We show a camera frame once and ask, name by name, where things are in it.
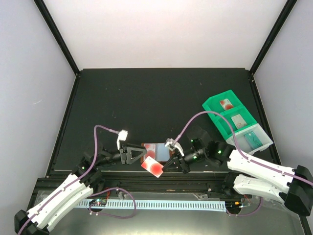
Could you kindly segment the brown leather card holder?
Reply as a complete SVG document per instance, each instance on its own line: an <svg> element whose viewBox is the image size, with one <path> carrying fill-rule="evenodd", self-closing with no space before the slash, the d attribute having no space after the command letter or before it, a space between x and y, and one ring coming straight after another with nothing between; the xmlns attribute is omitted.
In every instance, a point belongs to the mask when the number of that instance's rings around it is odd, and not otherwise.
<svg viewBox="0 0 313 235"><path fill-rule="evenodd" d="M164 146L163 143L153 143L156 145L156 158L155 160L159 163L165 163L172 156L172 152ZM140 159L140 162L145 161L144 156Z"/></svg>

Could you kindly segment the red white credit card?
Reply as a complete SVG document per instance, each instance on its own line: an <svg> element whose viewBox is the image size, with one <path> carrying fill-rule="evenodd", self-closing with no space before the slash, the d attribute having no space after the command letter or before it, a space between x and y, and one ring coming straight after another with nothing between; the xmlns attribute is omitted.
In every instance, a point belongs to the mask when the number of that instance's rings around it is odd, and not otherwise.
<svg viewBox="0 0 313 235"><path fill-rule="evenodd" d="M141 167L157 178L163 174L163 165L151 157L147 157Z"/></svg>

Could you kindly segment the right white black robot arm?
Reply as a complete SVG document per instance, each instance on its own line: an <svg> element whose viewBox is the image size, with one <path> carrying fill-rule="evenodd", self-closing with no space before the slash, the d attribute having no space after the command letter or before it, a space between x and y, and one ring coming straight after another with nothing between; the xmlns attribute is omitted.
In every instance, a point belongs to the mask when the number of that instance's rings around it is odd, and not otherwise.
<svg viewBox="0 0 313 235"><path fill-rule="evenodd" d="M281 203L288 210L310 216L313 208L313 176L301 165L297 168L277 165L251 156L222 141L214 141L204 131L191 139L191 148L184 151L174 139L165 147L173 152L163 167L164 172L190 172L190 164L205 160L213 166L226 164L230 173L221 186L226 197L236 194L255 195Z"/></svg>

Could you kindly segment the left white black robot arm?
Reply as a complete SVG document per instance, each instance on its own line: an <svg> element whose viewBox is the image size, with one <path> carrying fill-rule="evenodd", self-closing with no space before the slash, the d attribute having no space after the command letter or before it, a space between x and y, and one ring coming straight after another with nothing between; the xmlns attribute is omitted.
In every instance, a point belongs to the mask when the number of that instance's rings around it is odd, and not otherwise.
<svg viewBox="0 0 313 235"><path fill-rule="evenodd" d="M143 146L123 144L117 151L96 147L94 156L85 154L67 178L42 202L14 216L18 235L47 235L81 200L106 192L100 166L121 163L130 165L147 153Z"/></svg>

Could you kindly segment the red white card in holder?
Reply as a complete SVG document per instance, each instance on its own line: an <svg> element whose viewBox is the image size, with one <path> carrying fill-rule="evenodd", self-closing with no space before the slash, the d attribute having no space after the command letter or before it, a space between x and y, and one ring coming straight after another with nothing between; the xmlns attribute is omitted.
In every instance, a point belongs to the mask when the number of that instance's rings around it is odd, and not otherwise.
<svg viewBox="0 0 313 235"><path fill-rule="evenodd" d="M144 159L148 157L155 159L156 158L156 145L153 143L145 143L144 147L147 150L147 153L144 155Z"/></svg>

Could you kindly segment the white card in middle bin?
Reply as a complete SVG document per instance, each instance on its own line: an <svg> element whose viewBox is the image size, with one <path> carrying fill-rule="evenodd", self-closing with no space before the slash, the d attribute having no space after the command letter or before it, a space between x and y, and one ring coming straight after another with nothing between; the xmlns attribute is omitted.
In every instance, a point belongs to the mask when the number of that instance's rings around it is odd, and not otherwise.
<svg viewBox="0 0 313 235"><path fill-rule="evenodd" d="M231 117L235 127L237 130L247 126L246 121L243 119L243 117L240 114L234 115Z"/></svg>

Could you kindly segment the teal card in clear bin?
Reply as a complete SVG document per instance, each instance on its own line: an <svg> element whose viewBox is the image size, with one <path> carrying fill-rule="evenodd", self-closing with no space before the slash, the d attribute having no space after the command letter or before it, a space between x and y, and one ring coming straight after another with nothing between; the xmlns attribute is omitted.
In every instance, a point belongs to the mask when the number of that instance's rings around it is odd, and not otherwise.
<svg viewBox="0 0 313 235"><path fill-rule="evenodd" d="M244 138L252 149L257 149L263 146L262 142L253 131L245 134Z"/></svg>

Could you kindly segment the red white card in bin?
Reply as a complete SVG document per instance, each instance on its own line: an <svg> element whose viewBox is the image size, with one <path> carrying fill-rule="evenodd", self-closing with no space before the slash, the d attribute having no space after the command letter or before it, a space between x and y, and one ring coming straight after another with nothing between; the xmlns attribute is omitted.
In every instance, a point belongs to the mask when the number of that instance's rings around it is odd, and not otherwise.
<svg viewBox="0 0 313 235"><path fill-rule="evenodd" d="M226 110L229 110L229 109L232 109L234 106L233 104L229 101L229 99L223 99L223 100L220 100L220 105L222 106L222 108L226 111Z"/></svg>

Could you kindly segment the left circuit board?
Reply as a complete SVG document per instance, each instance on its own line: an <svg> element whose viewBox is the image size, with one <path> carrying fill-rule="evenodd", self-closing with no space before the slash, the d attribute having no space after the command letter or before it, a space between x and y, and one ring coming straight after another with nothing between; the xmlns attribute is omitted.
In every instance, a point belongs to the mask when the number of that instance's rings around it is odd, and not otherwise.
<svg viewBox="0 0 313 235"><path fill-rule="evenodd" d="M89 206L91 207L104 207L107 203L106 199L92 199L89 202Z"/></svg>

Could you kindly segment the right circuit board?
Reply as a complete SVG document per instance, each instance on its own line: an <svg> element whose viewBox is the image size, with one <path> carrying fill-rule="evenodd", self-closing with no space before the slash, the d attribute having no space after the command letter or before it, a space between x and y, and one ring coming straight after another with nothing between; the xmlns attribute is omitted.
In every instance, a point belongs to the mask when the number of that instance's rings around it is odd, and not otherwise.
<svg viewBox="0 0 313 235"><path fill-rule="evenodd" d="M235 208L243 208L246 204L242 201L225 201L225 206L227 208L235 209Z"/></svg>

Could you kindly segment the clear plastic bin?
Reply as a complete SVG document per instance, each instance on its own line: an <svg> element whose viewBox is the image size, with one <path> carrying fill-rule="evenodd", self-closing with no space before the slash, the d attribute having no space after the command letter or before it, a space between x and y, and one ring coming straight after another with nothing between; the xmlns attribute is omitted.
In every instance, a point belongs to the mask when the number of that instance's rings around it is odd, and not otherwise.
<svg viewBox="0 0 313 235"><path fill-rule="evenodd" d="M271 138L258 123L236 131L235 137L239 148L249 155L264 151L273 144Z"/></svg>

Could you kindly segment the green plastic bin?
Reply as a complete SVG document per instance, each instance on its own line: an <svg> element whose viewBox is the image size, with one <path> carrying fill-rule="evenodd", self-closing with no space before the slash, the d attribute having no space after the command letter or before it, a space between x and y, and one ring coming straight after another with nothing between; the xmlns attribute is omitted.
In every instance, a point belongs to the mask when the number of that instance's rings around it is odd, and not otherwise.
<svg viewBox="0 0 313 235"><path fill-rule="evenodd" d="M256 119L243 105L226 110L222 112L221 115L229 122L235 133L251 127L257 123ZM213 121L213 123L225 140L232 135L228 124L220 116L216 117L216 120Z"/></svg>
<svg viewBox="0 0 313 235"><path fill-rule="evenodd" d="M232 90L209 97L202 107L205 111L214 111L224 117L241 115L246 118L248 116L245 106Z"/></svg>

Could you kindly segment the green plastic bin far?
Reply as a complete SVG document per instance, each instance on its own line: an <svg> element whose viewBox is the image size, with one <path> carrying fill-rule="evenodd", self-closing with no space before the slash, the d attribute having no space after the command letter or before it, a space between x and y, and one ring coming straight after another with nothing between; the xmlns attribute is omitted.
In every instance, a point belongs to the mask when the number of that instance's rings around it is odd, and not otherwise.
<svg viewBox="0 0 313 235"><path fill-rule="evenodd" d="M205 111L214 111L224 117L241 115L246 118L248 116L245 106L232 90L209 97L202 107Z"/></svg>

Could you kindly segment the black aluminium rail base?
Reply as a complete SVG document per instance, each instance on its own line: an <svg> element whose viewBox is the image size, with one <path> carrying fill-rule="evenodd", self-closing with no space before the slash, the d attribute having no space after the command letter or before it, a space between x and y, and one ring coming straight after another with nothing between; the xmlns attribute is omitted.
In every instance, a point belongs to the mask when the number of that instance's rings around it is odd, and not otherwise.
<svg viewBox="0 0 313 235"><path fill-rule="evenodd" d="M96 192L119 187L129 192L223 194L238 175L237 172L218 171L166 172L157 178L147 171L103 171L91 186Z"/></svg>

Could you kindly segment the left black frame post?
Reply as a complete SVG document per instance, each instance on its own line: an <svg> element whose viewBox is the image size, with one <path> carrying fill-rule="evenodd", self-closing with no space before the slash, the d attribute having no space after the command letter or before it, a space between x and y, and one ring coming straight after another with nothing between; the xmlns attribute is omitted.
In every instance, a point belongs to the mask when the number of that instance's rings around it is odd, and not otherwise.
<svg viewBox="0 0 313 235"><path fill-rule="evenodd" d="M46 25L48 26L50 32L52 33L54 39L56 40L59 48L61 49L63 55L65 56L68 64L70 65L73 73L78 76L80 74L80 70L77 64L74 61L72 54L70 53L48 7L46 6L43 0L34 0L40 14L42 15Z"/></svg>

